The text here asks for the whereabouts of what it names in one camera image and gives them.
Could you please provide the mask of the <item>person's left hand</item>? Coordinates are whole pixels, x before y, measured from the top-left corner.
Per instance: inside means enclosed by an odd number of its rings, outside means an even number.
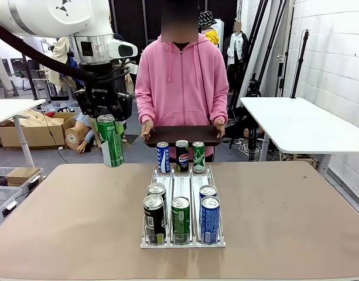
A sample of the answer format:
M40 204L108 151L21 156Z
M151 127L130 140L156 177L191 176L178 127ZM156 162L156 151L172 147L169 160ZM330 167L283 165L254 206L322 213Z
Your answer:
M225 123L221 119L215 119L213 122L213 127L217 131L217 139L222 139L225 135Z

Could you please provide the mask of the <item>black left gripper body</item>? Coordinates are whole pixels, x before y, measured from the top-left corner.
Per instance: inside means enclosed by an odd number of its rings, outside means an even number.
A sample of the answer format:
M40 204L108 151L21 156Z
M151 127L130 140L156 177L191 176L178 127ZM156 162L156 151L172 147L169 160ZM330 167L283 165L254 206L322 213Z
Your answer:
M115 115L118 106L118 95L113 88L86 87L86 96L89 116Z

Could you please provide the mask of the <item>person's right hand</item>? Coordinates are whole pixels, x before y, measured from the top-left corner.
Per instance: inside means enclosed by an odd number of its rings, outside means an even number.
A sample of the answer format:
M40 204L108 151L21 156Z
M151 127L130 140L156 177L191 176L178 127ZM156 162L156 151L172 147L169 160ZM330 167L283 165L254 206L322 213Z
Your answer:
M146 120L142 123L141 138L146 141L150 138L150 133L154 129L154 124L151 119Z

